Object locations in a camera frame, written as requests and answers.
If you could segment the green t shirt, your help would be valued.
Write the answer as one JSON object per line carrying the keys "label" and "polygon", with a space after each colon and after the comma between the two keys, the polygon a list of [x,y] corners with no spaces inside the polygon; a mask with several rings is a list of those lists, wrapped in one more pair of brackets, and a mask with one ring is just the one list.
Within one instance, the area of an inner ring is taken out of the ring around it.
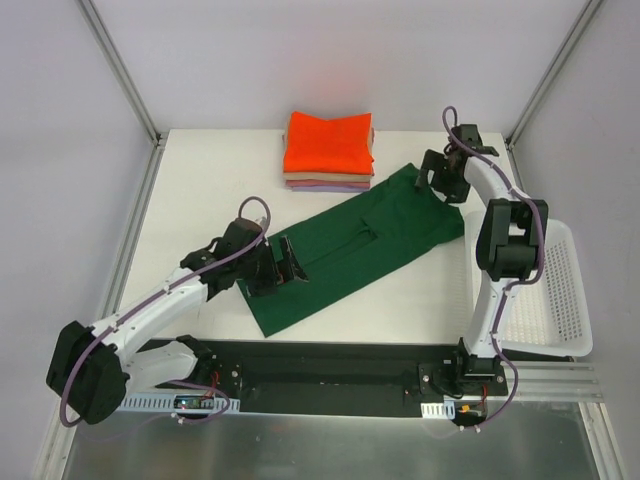
{"label": "green t shirt", "polygon": [[270,236],[287,237],[309,279],[257,297],[240,290],[272,336],[464,234],[459,209],[416,189],[407,164],[370,190]]}

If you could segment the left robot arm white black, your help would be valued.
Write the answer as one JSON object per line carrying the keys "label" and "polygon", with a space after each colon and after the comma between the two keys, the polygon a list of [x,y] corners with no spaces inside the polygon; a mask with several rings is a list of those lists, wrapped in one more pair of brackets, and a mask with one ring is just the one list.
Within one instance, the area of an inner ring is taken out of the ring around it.
{"label": "left robot arm white black", "polygon": [[134,393],[175,381],[212,392],[214,355],[190,334],[154,349],[145,344],[184,314],[204,305],[238,281],[251,295],[266,296],[292,281],[308,279],[287,236],[274,255],[264,226],[237,218],[224,234],[188,253],[145,298],[84,326],[77,321],[60,332],[46,383],[60,397],[59,418],[67,412],[90,425],[107,419]]}

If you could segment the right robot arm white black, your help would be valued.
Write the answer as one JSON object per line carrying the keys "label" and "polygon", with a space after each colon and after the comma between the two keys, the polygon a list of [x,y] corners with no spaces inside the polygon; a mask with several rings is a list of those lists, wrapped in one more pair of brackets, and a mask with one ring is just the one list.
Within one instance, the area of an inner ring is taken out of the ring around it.
{"label": "right robot arm white black", "polygon": [[448,144],[425,152],[415,187],[430,187],[446,204],[462,204],[475,190],[485,206],[475,247],[481,286],[471,324],[452,363],[439,373],[461,394],[473,394],[500,374],[501,329],[518,290],[535,284],[544,269],[548,206],[518,190],[492,160],[473,124],[446,126]]}

